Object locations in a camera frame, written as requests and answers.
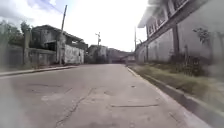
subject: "building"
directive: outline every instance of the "building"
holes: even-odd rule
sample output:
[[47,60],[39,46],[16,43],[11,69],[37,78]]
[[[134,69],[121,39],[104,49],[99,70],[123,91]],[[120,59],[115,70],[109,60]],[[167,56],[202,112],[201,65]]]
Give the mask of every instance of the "building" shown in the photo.
[[31,47],[56,51],[56,62],[60,59],[65,64],[84,63],[84,53],[88,48],[83,39],[63,32],[50,25],[38,26],[32,29]]
[[136,48],[139,62],[168,61],[171,55],[224,56],[223,0],[148,0],[139,23],[147,40]]

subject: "grass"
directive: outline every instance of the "grass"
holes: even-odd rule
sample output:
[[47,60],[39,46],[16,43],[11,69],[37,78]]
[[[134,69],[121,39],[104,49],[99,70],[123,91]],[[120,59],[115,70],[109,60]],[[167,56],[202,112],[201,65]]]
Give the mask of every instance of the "grass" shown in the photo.
[[224,92],[220,90],[220,86],[216,86],[217,81],[215,80],[177,73],[171,65],[165,64],[133,65],[129,67],[149,81],[150,79],[147,76],[156,78],[224,112]]

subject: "road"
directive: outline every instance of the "road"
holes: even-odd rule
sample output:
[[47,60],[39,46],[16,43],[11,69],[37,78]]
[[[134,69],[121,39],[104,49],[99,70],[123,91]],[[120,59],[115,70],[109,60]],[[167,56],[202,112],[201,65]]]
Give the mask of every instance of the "road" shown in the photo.
[[1,128],[209,128],[123,65],[0,78]]

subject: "curb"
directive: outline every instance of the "curb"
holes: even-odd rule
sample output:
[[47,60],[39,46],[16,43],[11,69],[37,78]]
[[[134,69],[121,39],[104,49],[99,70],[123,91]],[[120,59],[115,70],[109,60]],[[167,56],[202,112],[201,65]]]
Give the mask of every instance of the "curb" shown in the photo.
[[[127,67],[128,70],[132,73],[136,73]],[[199,101],[179,90],[176,90],[172,86],[167,85],[166,83],[157,80],[149,75],[147,75],[147,78],[151,83],[155,84],[156,87],[158,87],[160,90],[165,92],[167,95],[169,95],[171,98],[173,98],[175,101],[177,101],[179,104],[181,104],[183,107],[185,107],[188,111],[194,113],[196,116],[198,116],[200,119],[208,123],[214,128],[223,128],[224,126],[224,116],[221,115],[218,111],[213,110],[209,105],[206,103]]]
[[64,69],[70,69],[70,68],[76,68],[76,67],[77,66],[69,66],[69,67],[57,67],[57,68],[46,68],[46,69],[37,69],[37,70],[34,69],[34,70],[25,70],[25,71],[6,72],[6,73],[0,73],[0,77],[31,74],[31,73],[37,73],[37,72],[54,71],[54,70],[64,70]]

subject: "sky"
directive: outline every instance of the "sky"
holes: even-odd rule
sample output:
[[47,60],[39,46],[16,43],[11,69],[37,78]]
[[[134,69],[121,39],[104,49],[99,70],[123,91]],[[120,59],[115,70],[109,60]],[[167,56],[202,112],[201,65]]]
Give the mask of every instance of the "sky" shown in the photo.
[[[32,26],[49,24],[61,28],[63,11],[68,5],[64,30],[97,44],[123,51],[134,50],[134,28],[138,25],[147,0],[0,0],[0,20],[16,26],[26,21]],[[137,29],[137,39],[146,40],[146,30]]]

